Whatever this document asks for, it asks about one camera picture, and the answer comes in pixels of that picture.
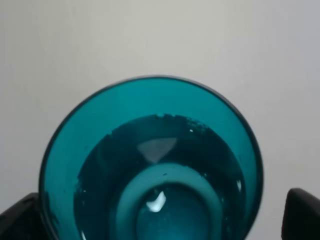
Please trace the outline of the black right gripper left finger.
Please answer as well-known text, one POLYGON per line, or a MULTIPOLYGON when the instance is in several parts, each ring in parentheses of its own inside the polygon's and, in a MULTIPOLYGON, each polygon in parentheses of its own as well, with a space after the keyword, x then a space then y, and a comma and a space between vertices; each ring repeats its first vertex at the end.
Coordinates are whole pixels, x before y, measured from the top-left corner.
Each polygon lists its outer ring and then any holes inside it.
POLYGON ((0 214, 1 240, 48 240, 41 219, 39 194, 30 193, 0 214))

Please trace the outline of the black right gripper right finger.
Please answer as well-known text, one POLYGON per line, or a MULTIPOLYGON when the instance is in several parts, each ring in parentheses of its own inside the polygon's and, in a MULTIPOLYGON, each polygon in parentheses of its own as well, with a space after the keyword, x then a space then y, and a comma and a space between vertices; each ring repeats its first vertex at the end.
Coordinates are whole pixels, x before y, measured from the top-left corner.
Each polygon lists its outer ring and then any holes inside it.
POLYGON ((286 196, 281 238, 283 240, 320 240, 320 199, 301 188, 286 196))

